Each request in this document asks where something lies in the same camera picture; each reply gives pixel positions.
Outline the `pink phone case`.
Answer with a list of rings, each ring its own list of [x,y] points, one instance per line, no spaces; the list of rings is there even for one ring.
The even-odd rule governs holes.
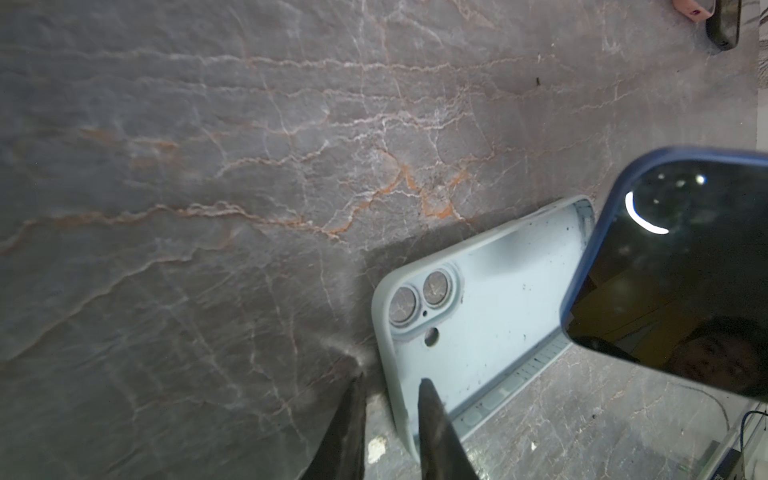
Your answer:
[[[715,0],[672,0],[674,9],[694,23],[706,21],[712,17]]]

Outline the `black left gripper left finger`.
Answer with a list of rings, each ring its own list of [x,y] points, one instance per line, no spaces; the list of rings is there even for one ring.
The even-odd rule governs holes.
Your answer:
[[[342,395],[303,480],[364,478],[366,409],[365,375],[360,373]]]

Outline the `blue-edged smartphone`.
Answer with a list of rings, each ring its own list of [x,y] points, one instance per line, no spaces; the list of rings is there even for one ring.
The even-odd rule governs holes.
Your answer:
[[[677,146],[618,177],[563,301],[604,355],[767,398],[767,156]]]

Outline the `clear teal phone case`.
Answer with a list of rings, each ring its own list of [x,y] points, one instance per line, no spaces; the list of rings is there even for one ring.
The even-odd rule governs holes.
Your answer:
[[[418,393],[430,380],[460,439],[569,345],[560,307],[595,223],[571,197],[389,273],[371,316],[397,435],[419,452]]]

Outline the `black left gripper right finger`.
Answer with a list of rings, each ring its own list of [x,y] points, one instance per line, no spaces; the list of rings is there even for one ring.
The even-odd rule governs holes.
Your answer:
[[[434,383],[421,380],[418,396],[421,478],[478,480]]]

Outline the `black phone case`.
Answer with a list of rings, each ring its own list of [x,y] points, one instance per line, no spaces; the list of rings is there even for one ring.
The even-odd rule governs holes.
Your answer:
[[[706,20],[708,39],[722,51],[734,49],[739,42],[741,0],[716,0],[712,16]]]

